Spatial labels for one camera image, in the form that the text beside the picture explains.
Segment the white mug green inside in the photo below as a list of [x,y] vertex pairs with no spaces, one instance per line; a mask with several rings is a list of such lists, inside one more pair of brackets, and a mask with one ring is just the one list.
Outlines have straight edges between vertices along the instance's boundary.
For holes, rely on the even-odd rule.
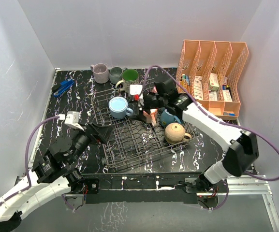
[[130,85],[139,84],[139,73],[135,69],[126,69],[122,74],[122,79],[116,83],[116,88],[122,85],[125,92],[129,92]]

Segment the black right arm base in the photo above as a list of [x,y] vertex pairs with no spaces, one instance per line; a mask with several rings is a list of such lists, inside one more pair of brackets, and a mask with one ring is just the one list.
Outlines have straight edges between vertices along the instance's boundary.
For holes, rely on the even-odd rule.
[[198,177],[186,177],[180,181],[179,184],[186,193],[198,193],[204,194],[208,198],[216,197],[220,190],[226,190],[223,187],[223,182],[220,181],[217,184],[211,184],[203,175]]

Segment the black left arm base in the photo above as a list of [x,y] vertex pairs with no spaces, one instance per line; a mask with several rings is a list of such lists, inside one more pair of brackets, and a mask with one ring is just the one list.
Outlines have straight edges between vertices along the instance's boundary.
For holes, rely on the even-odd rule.
[[100,181],[97,178],[84,177],[77,169],[65,175],[71,193],[97,194],[99,192]]

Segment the teal floral mug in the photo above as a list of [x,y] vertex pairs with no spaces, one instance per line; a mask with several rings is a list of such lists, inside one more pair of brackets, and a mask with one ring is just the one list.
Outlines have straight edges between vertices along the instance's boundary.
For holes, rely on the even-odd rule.
[[171,123],[182,124],[181,120],[177,116],[172,115],[167,111],[167,109],[165,109],[160,116],[160,124],[166,128]]

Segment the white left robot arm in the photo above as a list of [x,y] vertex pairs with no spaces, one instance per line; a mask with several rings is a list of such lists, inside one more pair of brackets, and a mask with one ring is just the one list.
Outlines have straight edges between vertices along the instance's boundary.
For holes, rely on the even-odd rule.
[[52,199],[79,193],[84,180],[75,164],[89,145],[108,142],[113,127],[90,123],[72,137],[59,137],[27,175],[0,197],[0,232],[11,232],[22,219]]

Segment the light blue mug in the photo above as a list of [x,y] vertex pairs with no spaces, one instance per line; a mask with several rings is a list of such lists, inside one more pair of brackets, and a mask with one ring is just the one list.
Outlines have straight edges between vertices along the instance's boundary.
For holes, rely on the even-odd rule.
[[108,104],[110,114],[115,119],[123,119],[126,116],[133,116],[133,109],[128,107],[128,102],[123,97],[113,97]]

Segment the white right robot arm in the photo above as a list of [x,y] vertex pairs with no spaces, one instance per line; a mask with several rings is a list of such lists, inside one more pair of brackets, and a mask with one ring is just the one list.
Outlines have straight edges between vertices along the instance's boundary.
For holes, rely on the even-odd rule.
[[172,80],[156,82],[156,93],[143,91],[139,95],[142,109],[165,108],[184,122],[191,123],[218,143],[225,157],[210,165],[195,180],[198,190],[207,192],[218,182],[230,177],[240,177],[258,158],[256,135],[227,124],[203,108],[190,94],[179,93]]

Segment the peach pink speckled mug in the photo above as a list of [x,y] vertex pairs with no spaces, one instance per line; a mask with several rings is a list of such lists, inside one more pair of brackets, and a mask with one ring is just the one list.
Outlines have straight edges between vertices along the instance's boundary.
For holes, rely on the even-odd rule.
[[150,123],[154,127],[157,126],[157,112],[158,109],[151,109],[149,114],[146,111],[144,111],[143,114],[146,117],[146,123]]

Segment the tan brown mug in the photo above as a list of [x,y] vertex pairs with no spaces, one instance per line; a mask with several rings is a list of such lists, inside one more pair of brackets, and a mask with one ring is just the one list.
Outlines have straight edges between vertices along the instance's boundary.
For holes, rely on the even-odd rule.
[[191,140],[192,136],[189,133],[186,133],[181,124],[170,123],[165,128],[165,139],[169,144],[175,145]]

